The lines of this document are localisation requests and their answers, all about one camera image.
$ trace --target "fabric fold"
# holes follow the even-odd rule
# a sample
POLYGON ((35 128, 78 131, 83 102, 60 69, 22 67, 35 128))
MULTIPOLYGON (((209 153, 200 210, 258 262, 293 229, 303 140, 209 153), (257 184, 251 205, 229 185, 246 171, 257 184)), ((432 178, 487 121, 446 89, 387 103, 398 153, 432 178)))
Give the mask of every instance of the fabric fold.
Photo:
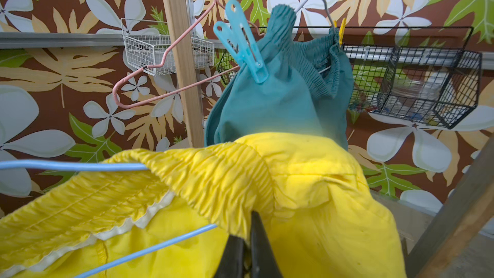
POLYGON ((209 114, 206 145, 253 133, 286 132, 326 136, 348 148, 350 61, 332 30, 309 42, 293 42, 295 19, 291 7, 274 7, 267 33, 257 42, 269 76, 256 84, 249 68, 241 68, 209 114))
POLYGON ((74 276, 214 223, 105 274, 212 277, 228 234, 249 241, 255 210, 287 278, 405 277, 392 214, 373 200, 355 158, 328 138, 262 133, 105 161, 125 162, 149 171, 82 172, 1 219, 0 276, 74 276))

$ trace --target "clothespin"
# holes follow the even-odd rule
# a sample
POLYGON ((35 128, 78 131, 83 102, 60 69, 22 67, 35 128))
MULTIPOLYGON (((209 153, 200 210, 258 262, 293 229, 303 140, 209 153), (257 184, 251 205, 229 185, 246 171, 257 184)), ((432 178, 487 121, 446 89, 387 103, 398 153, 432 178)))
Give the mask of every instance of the clothespin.
POLYGON ((339 30, 339 44, 341 45, 343 43, 343 34, 345 33, 345 27, 346 27, 346 18, 343 19, 341 22, 341 27, 339 30))
POLYGON ((242 6, 237 0, 226 3, 225 13, 230 21, 216 22, 213 31, 235 61, 240 65, 247 65, 250 74, 257 84, 262 84, 269 76, 264 65, 261 52, 257 48, 254 36, 245 18, 242 6))

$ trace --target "wooden beam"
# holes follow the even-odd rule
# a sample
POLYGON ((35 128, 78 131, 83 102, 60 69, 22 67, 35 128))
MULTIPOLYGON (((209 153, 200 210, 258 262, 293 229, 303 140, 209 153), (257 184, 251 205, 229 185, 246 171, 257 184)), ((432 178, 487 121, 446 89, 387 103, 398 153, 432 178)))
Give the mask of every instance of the wooden beam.
POLYGON ((461 178, 405 263, 408 278, 435 278, 494 215, 494 135, 461 178))
MULTIPOLYGON (((186 0, 163 0, 166 21, 172 41, 175 41, 190 26, 186 0)), ((197 82, 192 41, 190 35, 173 49, 173 58, 177 67, 178 87, 182 88, 197 82)), ((187 139, 191 147, 204 146, 204 129, 202 127, 202 103, 199 90, 194 87, 182 91, 180 95, 184 110, 187 139)))

